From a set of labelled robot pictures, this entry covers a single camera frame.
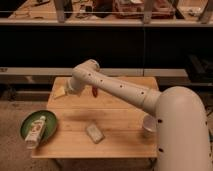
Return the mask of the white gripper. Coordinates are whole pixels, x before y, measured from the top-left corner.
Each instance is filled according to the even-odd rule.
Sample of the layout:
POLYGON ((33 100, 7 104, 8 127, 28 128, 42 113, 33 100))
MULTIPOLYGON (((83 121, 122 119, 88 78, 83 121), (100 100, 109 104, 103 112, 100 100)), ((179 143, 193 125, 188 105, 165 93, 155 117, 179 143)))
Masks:
POLYGON ((66 91, 69 94, 80 94, 83 91, 83 83, 75 77, 71 77, 67 80, 66 89, 64 86, 61 86, 54 93, 54 98, 58 99, 66 95, 66 91))

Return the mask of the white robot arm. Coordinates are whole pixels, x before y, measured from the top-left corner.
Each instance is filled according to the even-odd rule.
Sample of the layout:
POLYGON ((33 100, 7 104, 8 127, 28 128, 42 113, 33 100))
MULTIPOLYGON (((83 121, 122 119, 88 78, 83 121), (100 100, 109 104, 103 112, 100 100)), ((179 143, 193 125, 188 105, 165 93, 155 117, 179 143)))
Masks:
POLYGON ((164 91, 136 85, 100 72, 90 59, 72 69, 72 76, 54 96, 99 88, 156 119, 157 171, 213 171, 205 106, 192 90, 174 86, 164 91))

